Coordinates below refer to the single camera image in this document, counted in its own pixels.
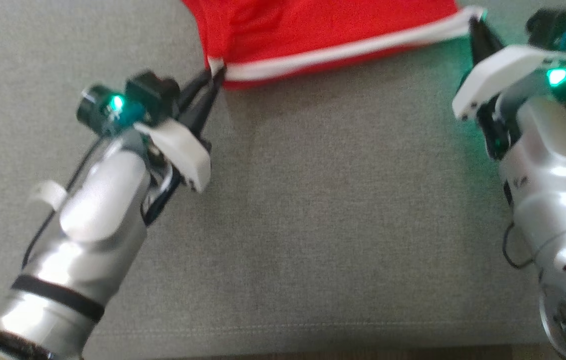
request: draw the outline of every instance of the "black band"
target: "black band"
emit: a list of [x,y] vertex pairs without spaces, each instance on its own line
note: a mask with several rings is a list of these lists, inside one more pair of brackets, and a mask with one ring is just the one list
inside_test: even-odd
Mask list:
[[94,322],[99,322],[105,313],[104,306],[96,301],[66,287],[42,281],[37,277],[20,275],[16,278],[11,288],[61,303],[92,319]]

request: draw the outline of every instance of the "gray couch cushion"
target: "gray couch cushion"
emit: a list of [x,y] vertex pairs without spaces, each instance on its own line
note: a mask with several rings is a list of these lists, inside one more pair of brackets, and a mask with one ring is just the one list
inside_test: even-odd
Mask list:
[[[510,43],[542,5],[477,3]],[[459,39],[224,93],[209,190],[178,191],[86,356],[542,340],[534,271],[500,254],[497,167],[452,117],[468,54]],[[25,194],[65,182],[93,139],[74,118],[81,90],[201,65],[175,0],[0,0],[0,298],[42,219]]]

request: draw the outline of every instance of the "white trim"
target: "white trim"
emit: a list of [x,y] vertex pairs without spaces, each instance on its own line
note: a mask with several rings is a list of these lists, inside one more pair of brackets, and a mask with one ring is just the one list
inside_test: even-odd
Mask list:
[[[252,61],[249,63],[227,63],[225,80],[230,82],[256,82],[277,78],[295,71],[337,60],[375,53],[398,46],[421,46],[454,39],[468,33],[469,20],[481,17],[482,7],[468,6],[452,16],[439,21],[414,27],[413,29],[391,32],[368,39],[300,54]],[[222,59],[209,57],[209,64],[222,63]]]

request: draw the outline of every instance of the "green led indicator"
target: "green led indicator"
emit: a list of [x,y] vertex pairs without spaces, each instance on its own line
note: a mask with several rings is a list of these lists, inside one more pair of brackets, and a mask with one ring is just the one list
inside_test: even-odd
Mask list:
[[557,87],[566,80],[566,68],[553,68],[547,72],[551,87]]
[[114,110],[115,112],[118,112],[123,108],[124,104],[125,104],[125,100],[123,100],[123,97],[120,95],[116,95],[109,102],[109,107],[111,107],[111,109]]

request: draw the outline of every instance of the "robotic arm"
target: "robotic arm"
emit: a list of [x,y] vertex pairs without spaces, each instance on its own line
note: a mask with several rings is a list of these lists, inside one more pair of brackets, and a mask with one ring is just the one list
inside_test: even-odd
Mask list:
[[[541,10],[530,23],[530,45],[503,47],[482,20],[472,21],[475,67],[452,107],[458,119],[477,120],[499,161],[513,224],[539,271],[543,327],[566,358],[566,51],[554,47],[566,34],[566,11]],[[555,35],[538,44],[537,32]]]
[[209,183],[210,145],[200,134],[224,75],[203,71],[180,91],[148,71],[128,80],[124,94],[102,85],[84,91],[79,121],[111,142],[73,196],[52,196],[54,235],[31,259],[28,251],[0,307],[0,360],[81,359],[178,184],[202,192]]

